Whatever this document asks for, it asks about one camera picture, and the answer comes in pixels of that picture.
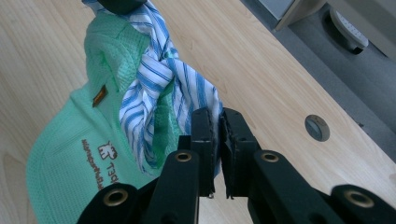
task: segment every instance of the blue striped shirt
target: blue striped shirt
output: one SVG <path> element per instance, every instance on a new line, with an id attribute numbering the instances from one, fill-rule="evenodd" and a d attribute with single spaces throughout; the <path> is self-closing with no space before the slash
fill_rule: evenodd
<path id="1" fill-rule="evenodd" d="M 107 11 L 95 0 L 83 0 L 93 12 Z M 183 134 L 191 134 L 191 113 L 208 107 L 214 125 L 214 139 L 218 141 L 219 114 L 222 103 L 216 88 L 193 68 L 178 58 L 165 21 L 157 8 L 147 1 L 142 7 L 122 16 L 137 31 L 150 36 L 150 43 L 142 55 L 136 80 L 129 86 L 120 107 L 120 125 L 142 172 L 144 160 L 157 167 L 152 151 L 154 112 L 157 100 L 165 87 L 175 80 L 172 92 L 173 112 Z"/>

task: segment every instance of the round hole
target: round hole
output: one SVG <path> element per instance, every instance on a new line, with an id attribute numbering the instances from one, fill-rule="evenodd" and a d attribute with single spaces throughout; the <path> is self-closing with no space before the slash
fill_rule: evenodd
<path id="1" fill-rule="evenodd" d="M 326 223 L 327 223 L 326 218 L 324 218 L 323 215 L 321 215 L 321 214 L 316 214 L 316 213 L 311 214 L 311 215 L 309 216 L 309 221 L 310 221 L 311 223 L 314 223 L 314 224 L 326 224 Z"/>
<path id="2" fill-rule="evenodd" d="M 262 153 L 262 160 L 269 161 L 269 162 L 277 162 L 277 161 L 279 161 L 279 157 L 272 153 L 266 152 L 266 153 Z"/>
<path id="3" fill-rule="evenodd" d="M 109 191 L 103 199 L 107 206 L 117 206 L 124 203 L 128 198 L 128 192 L 125 189 L 113 189 Z"/>
<path id="4" fill-rule="evenodd" d="M 370 208 L 374 206 L 374 201 L 371 198 L 356 190 L 347 190 L 344 192 L 344 196 L 348 201 L 357 206 L 363 208 Z"/>
<path id="5" fill-rule="evenodd" d="M 180 153 L 176 154 L 176 159 L 178 161 L 189 161 L 189 160 L 191 160 L 191 154 L 185 153 L 185 152 L 180 152 Z"/>
<path id="6" fill-rule="evenodd" d="M 327 141 L 330 138 L 330 129 L 326 121 L 317 115 L 309 115 L 305 118 L 305 129 L 315 140 Z"/>
<path id="7" fill-rule="evenodd" d="M 175 224 L 177 223 L 177 215 L 173 212 L 168 212 L 161 217 L 162 224 Z"/>

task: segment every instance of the screw hole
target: screw hole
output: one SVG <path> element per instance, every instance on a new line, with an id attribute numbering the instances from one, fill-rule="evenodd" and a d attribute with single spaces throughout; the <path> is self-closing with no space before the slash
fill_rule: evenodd
<path id="1" fill-rule="evenodd" d="M 374 206 L 374 201 L 370 197 L 356 190 L 347 190 L 344 192 L 344 196 L 348 201 L 359 207 L 371 208 Z"/>
<path id="2" fill-rule="evenodd" d="M 109 191 L 103 201 L 110 207 L 120 205 L 128 199 L 128 192 L 125 189 L 112 189 Z"/>
<path id="3" fill-rule="evenodd" d="M 180 153 L 176 154 L 176 159 L 178 161 L 189 161 L 189 160 L 191 160 L 191 154 L 185 153 L 185 152 L 180 152 Z"/>
<path id="4" fill-rule="evenodd" d="M 266 153 L 262 153 L 262 160 L 269 161 L 269 162 L 277 162 L 277 161 L 279 161 L 279 157 L 272 153 L 266 152 Z"/>

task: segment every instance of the wooden table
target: wooden table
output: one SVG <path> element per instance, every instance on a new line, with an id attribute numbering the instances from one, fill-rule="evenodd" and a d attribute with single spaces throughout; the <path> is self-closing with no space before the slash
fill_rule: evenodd
<path id="1" fill-rule="evenodd" d="M 282 153 L 314 187 L 366 188 L 396 207 L 396 165 L 238 1 L 153 1 L 182 60 L 214 83 L 264 148 Z M 34 223 L 25 187 L 29 150 L 70 91 L 87 80 L 78 1 L 0 0 L 0 223 Z M 304 128 L 329 124 L 318 142 Z M 246 200 L 202 199 L 201 223 L 249 223 Z"/>

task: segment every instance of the fabric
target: fabric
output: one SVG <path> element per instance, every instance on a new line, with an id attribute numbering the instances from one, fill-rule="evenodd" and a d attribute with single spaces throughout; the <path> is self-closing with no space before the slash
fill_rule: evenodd
<path id="1" fill-rule="evenodd" d="M 95 13 L 103 11 L 112 14 L 94 0 L 83 2 Z M 153 111 L 159 94 L 172 80 L 175 80 L 173 110 L 183 134 L 191 134 L 191 113 L 202 107 L 209 108 L 213 125 L 217 127 L 222 103 L 216 88 L 178 58 L 165 21 L 150 1 L 123 18 L 151 38 L 137 72 L 137 80 L 125 93 L 120 109 L 121 127 L 141 171 L 146 172 L 148 168 L 163 165 L 163 160 L 158 160 L 158 155 L 163 153 L 152 144 L 155 136 Z M 218 139 L 217 128 L 214 138 Z"/>
<path id="2" fill-rule="evenodd" d="M 26 181 L 38 223 L 76 223 L 98 190 L 116 182 L 141 188 L 152 180 L 138 169 L 119 119 L 148 45 L 146 35 L 115 16 L 100 13 L 90 24 L 89 82 L 71 93 L 29 155 Z M 104 86 L 105 98 L 92 107 Z"/>
<path id="3" fill-rule="evenodd" d="M 40 134 L 27 163 L 39 223 L 76 223 L 113 183 L 143 187 L 178 137 L 191 133 L 193 110 L 207 106 L 214 125 L 222 110 L 216 88 L 178 58 L 154 5 L 118 17 L 86 4 L 96 14 L 84 43 L 89 81 Z"/>

